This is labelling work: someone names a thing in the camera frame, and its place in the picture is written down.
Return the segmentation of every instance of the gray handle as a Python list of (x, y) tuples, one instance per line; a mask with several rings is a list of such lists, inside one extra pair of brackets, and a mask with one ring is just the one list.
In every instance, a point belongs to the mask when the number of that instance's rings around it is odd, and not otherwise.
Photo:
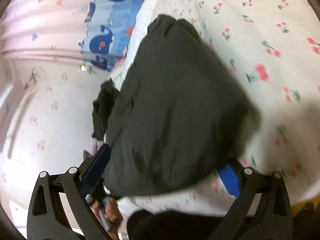
[(112, 224), (112, 222), (109, 219), (106, 219), (104, 217), (104, 214), (106, 213), (104, 209), (106, 206), (110, 205), (110, 198), (105, 197), (102, 202), (103, 202), (104, 207), (99, 209), (99, 216), (101, 218), (103, 227), (105, 228), (105, 230), (107, 232), (109, 232), (114, 227), (114, 225)]

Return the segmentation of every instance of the cherry print bed sheet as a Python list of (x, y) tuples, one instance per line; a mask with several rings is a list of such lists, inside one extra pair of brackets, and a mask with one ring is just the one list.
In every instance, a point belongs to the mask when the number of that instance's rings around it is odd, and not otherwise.
[[(242, 85), (262, 117), (244, 166), (280, 171), (291, 204), (320, 193), (320, 22), (307, 0), (158, 0), (185, 18)], [(233, 198), (213, 175), (185, 191), (137, 197), (151, 211), (224, 215)]]

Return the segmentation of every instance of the hand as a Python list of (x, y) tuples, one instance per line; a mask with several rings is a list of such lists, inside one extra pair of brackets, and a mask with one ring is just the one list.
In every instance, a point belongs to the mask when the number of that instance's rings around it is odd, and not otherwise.
[[(99, 209), (100, 204), (98, 201), (92, 204), (92, 211), (96, 218), (99, 220), (99, 222), (102, 224), (102, 221), (99, 216)], [(109, 231), (108, 234), (112, 237), (113, 240), (119, 240), (118, 228), (121, 225), (123, 217), (118, 209), (117, 202), (114, 198), (110, 197), (110, 205), (105, 207), (105, 212), (106, 214), (104, 215), (104, 217), (106, 219), (110, 219), (110, 221), (114, 224), (114, 228), (111, 231)]]

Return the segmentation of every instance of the dark fabric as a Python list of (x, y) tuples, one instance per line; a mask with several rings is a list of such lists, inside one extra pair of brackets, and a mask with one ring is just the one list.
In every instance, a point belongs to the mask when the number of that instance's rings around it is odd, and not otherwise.
[(119, 95), (119, 91), (113, 86), (113, 81), (104, 82), (101, 85), (98, 99), (93, 101), (93, 138), (103, 141), (104, 134), (108, 127), (108, 119), (113, 107), (113, 104)]
[(141, 210), (128, 220), (129, 240), (205, 240), (223, 218)]
[(235, 157), (246, 105), (194, 27), (160, 15), (148, 27), (109, 117), (106, 187), (114, 196), (130, 196), (195, 184)]

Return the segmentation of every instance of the blue gripper pad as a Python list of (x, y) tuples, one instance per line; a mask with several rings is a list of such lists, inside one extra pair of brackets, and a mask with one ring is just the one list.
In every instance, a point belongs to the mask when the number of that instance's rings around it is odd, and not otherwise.
[(228, 193), (238, 198), (241, 193), (241, 185), (240, 179), (237, 176), (236, 172), (233, 170), (233, 168), (229, 164), (226, 164), (217, 172)]

